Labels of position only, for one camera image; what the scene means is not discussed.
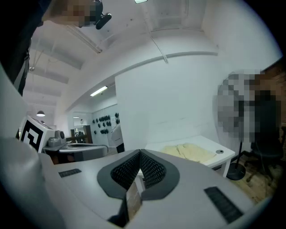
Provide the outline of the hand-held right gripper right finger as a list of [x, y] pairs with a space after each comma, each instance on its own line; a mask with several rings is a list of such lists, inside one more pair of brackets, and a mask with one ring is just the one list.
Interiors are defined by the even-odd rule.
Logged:
[[128, 229], [256, 229], [270, 199], [254, 204], [211, 168], [142, 149], [142, 205]]

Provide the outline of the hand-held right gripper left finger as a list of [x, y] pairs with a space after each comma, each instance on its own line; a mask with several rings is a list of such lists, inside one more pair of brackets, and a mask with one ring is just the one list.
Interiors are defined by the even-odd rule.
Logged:
[[124, 227], [128, 221], [126, 194], [140, 166], [140, 151], [54, 165], [41, 162], [41, 227]]

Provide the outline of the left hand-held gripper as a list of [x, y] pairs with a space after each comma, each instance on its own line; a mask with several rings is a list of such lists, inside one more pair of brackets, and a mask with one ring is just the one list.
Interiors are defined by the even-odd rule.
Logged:
[[102, 144], [67, 143], [63, 131], [54, 130], [30, 116], [24, 118], [20, 141], [38, 153], [56, 156], [58, 161], [88, 161], [105, 157], [109, 152], [108, 146]]

